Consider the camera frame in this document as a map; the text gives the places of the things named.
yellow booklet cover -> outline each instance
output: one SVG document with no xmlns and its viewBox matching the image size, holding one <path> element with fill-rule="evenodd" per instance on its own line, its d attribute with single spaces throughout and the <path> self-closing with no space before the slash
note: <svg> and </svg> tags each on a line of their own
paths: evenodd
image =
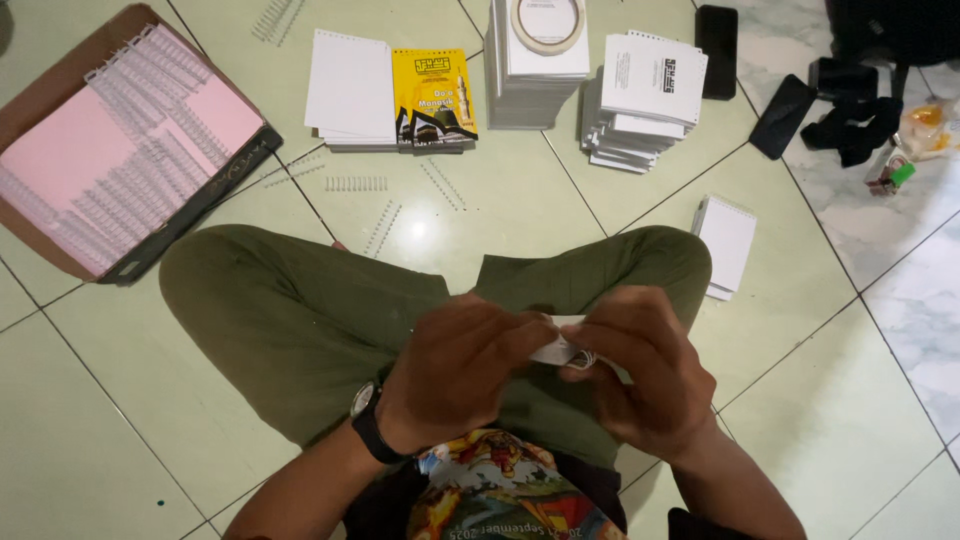
<svg viewBox="0 0 960 540">
<path fill-rule="evenodd" d="M 477 140 L 463 49 L 396 49 L 394 106 L 398 144 Z"/>
</svg>

black watch strap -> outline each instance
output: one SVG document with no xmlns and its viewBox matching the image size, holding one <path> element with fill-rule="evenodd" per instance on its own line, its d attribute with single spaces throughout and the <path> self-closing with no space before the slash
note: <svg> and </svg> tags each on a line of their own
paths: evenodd
<svg viewBox="0 0 960 540">
<path fill-rule="evenodd" d="M 403 461 L 408 455 L 398 454 L 380 435 L 380 428 L 376 426 L 376 404 L 380 401 L 380 389 L 377 388 L 370 397 L 370 402 L 360 414 L 353 418 L 353 429 L 360 435 L 363 444 L 373 457 L 384 465 L 393 465 Z"/>
</svg>

person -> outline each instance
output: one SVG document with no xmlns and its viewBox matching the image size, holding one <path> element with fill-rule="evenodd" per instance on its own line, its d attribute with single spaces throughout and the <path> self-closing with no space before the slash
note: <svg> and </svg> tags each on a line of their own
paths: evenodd
<svg viewBox="0 0 960 540">
<path fill-rule="evenodd" d="M 670 465 L 688 509 L 666 517 L 671 538 L 804 538 L 717 427 L 687 339 L 710 277 L 692 234 L 486 256 L 451 297 L 440 276 L 227 225 L 177 241 L 159 277 L 210 361 L 303 449 L 228 539 L 322 539 L 341 521 L 350 538 L 642 537 L 617 496 L 622 444 Z M 605 361 L 528 360 L 559 335 Z"/>
</svg>

black phone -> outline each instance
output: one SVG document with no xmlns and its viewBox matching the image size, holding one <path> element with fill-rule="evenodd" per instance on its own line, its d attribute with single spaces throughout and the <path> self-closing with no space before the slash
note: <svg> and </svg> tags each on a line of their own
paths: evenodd
<svg viewBox="0 0 960 540">
<path fill-rule="evenodd" d="M 731 100 L 736 95 L 736 26 L 733 8 L 697 9 L 696 46 L 707 55 L 704 97 Z"/>
<path fill-rule="evenodd" d="M 779 160 L 816 99 L 817 90 L 787 75 L 750 133 L 750 143 L 767 158 Z"/>
<path fill-rule="evenodd" d="M 810 65 L 810 85 L 828 101 L 873 101 L 879 76 L 876 68 L 859 63 L 821 58 Z"/>
</svg>

black bag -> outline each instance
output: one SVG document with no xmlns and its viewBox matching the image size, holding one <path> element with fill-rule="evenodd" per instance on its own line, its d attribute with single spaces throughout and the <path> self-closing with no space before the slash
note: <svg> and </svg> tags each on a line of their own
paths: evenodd
<svg viewBox="0 0 960 540">
<path fill-rule="evenodd" d="M 827 0 L 827 13 L 833 56 L 895 63 L 895 98 L 903 98 L 911 65 L 960 59 L 958 0 Z"/>
</svg>

